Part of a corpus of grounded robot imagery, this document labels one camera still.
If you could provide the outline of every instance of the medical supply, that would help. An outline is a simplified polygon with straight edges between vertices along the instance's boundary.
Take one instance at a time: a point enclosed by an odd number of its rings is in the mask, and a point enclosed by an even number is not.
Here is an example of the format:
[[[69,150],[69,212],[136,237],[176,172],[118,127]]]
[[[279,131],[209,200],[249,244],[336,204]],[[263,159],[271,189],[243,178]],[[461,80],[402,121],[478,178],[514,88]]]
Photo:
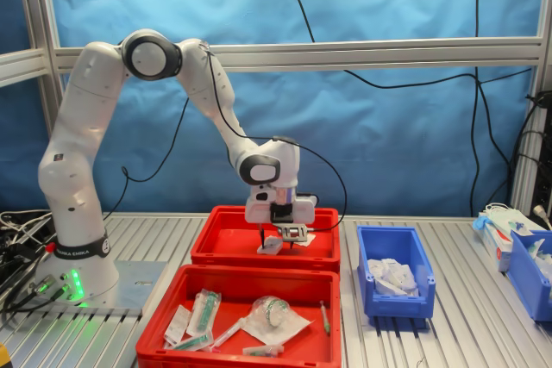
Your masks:
[[[188,338],[174,346],[177,351],[197,351],[213,343],[213,333],[208,330],[205,334]]]
[[[417,296],[416,279],[408,265],[401,265],[395,259],[369,259],[368,270],[380,295]]]
[[[485,214],[498,230],[508,236],[510,236],[510,231],[514,231],[520,236],[531,236],[532,230],[544,230],[525,217],[521,211],[510,209],[505,204],[488,204],[485,207]]]
[[[552,265],[552,254],[539,252],[536,254],[536,256],[544,260],[546,263],[549,263]]]
[[[326,331],[326,334],[329,334],[328,315],[326,314],[326,307],[324,306],[324,301],[320,301],[320,311],[322,312],[322,320],[324,322],[324,331]]]
[[[257,254],[271,254],[276,255],[282,250],[284,242],[280,237],[268,236],[265,239],[265,246],[259,246],[257,249]]]
[[[196,300],[191,310],[190,324],[186,329],[186,332],[190,336],[199,336],[204,334],[208,329],[211,330],[213,328],[221,298],[221,294],[205,289],[201,289],[201,292],[196,295]]]
[[[265,346],[251,346],[249,348],[243,348],[243,355],[250,357],[278,357],[279,353],[284,351],[282,345],[265,345]]]
[[[529,252],[529,255],[533,260],[535,260],[536,255],[538,254],[539,249],[541,248],[541,245],[544,243],[544,239],[537,240],[535,243],[533,243],[529,248],[527,249],[527,252]]]
[[[504,233],[497,229],[485,213],[480,213],[472,227],[483,240],[483,245],[493,259],[497,271],[508,271],[512,249],[510,231]]]
[[[191,312],[184,306],[179,305],[164,335],[165,340],[171,346],[175,346],[182,340],[188,327],[188,322],[190,322],[190,317]]]
[[[383,279],[374,279],[376,282],[376,292],[380,295],[406,296],[406,292]]]
[[[401,265],[395,259],[383,259],[381,261],[389,268],[387,282],[392,283],[405,292],[416,289],[416,281],[408,265]]]
[[[257,299],[243,330],[267,345],[283,344],[311,324],[275,296]]]
[[[211,351],[215,348],[218,348],[220,345],[222,345],[224,342],[226,342],[228,339],[232,337],[236,332],[238,332],[240,329],[242,329],[245,326],[245,318],[238,319],[238,322],[236,322],[234,325],[229,327],[222,335],[220,335],[218,338],[216,338],[215,342],[213,343],[211,347]]]
[[[316,236],[313,233],[307,234],[307,241],[296,241],[295,244],[298,246],[307,247],[315,238]]]

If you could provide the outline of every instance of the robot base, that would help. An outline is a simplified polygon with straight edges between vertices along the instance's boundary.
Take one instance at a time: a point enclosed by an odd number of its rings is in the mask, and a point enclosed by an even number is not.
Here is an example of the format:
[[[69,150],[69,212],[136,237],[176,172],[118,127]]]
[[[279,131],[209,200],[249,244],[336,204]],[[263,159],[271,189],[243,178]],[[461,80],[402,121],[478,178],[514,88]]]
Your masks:
[[[166,262],[115,261],[119,274],[116,284],[106,292],[83,299],[80,303],[55,302],[40,311],[54,311],[80,314],[141,315],[148,306],[157,283],[163,278]],[[34,299],[26,306],[43,303],[43,299]]]

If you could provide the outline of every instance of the aluminum frame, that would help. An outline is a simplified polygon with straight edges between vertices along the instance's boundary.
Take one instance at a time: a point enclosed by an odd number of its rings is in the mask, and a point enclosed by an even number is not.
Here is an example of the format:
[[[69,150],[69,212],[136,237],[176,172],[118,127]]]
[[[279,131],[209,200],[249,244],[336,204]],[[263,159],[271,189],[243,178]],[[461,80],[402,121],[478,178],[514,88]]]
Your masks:
[[[42,107],[51,133],[62,99],[64,81],[82,48],[60,47],[52,0],[23,0],[31,46],[17,57],[0,55],[0,86],[23,79],[39,79]],[[278,45],[215,45],[223,67],[229,72],[337,71],[382,68],[424,68],[450,66],[533,65],[531,95],[552,86],[549,61],[552,0],[542,0],[537,36],[505,38],[454,38],[324,42]],[[543,130],[546,113],[537,110],[529,128]],[[539,134],[528,134],[522,151],[538,157]],[[536,178],[536,166],[521,159],[516,171],[512,203],[529,213]]]

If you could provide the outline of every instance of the blue backdrop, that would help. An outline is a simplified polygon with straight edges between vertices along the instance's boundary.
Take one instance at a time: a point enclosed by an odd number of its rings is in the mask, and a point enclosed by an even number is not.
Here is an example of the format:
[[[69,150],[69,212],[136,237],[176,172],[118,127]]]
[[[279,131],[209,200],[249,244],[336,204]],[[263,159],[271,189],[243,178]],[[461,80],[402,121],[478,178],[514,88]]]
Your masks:
[[[317,41],[474,35],[474,0],[303,3]],[[535,35],[539,4],[540,0],[480,0],[480,36]],[[200,37],[211,44],[309,41],[295,0],[54,0],[54,8],[65,47],[98,40],[117,43],[138,28],[154,28],[172,41]],[[481,68],[480,77],[486,80],[522,69]],[[473,68],[358,73],[378,84],[402,84],[465,71]],[[474,104],[470,78],[415,89],[376,90],[344,72],[229,76],[235,87],[235,112],[246,131],[288,135],[327,157],[348,187],[350,213],[468,214],[475,172],[469,139]],[[484,85],[495,139],[506,154],[511,153],[524,118],[529,82],[530,74],[525,73]],[[5,122],[19,122],[21,129],[9,142],[0,140],[0,152],[9,153],[8,161],[0,159],[0,208],[43,203],[35,187],[37,162],[33,164],[28,152],[44,150],[43,127],[34,120],[22,125],[11,109],[26,105],[23,96],[0,94]],[[104,209],[110,209],[121,194],[121,165],[136,178],[157,168],[170,146],[184,100],[185,93],[173,79],[156,83],[131,79],[125,85],[94,170]],[[476,128],[480,208],[505,178],[506,169],[491,147],[482,106]],[[339,182],[308,153],[303,154],[299,179],[300,190],[316,192],[322,205],[341,208]],[[207,211],[221,203],[243,204],[247,194],[247,186],[228,164],[218,132],[190,106],[160,174],[145,184],[131,183],[120,210]]]

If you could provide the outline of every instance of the plastic tube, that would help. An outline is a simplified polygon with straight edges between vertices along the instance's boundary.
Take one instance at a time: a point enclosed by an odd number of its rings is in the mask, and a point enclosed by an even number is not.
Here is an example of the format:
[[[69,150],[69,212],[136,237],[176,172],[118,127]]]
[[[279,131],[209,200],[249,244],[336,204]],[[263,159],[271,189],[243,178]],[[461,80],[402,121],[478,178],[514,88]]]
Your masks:
[[[277,357],[279,353],[284,351],[282,345],[264,345],[264,346],[251,346],[249,348],[243,348],[243,355],[250,357]]]
[[[211,349],[218,348],[220,345],[226,342],[232,335],[234,335],[236,332],[242,329],[244,325],[245,325],[245,318],[240,318],[238,322],[236,322],[234,325],[232,325],[226,331],[224,331],[224,334],[216,338],[215,343],[213,344]]]
[[[196,351],[198,349],[205,348],[212,343],[213,334],[211,333],[211,331],[207,331],[206,334],[183,340],[182,342],[175,345],[173,349],[178,351]]]
[[[320,301],[320,311],[322,312],[322,319],[324,321],[324,331],[326,331],[326,334],[329,334],[328,315],[326,315],[326,307],[323,301]]]

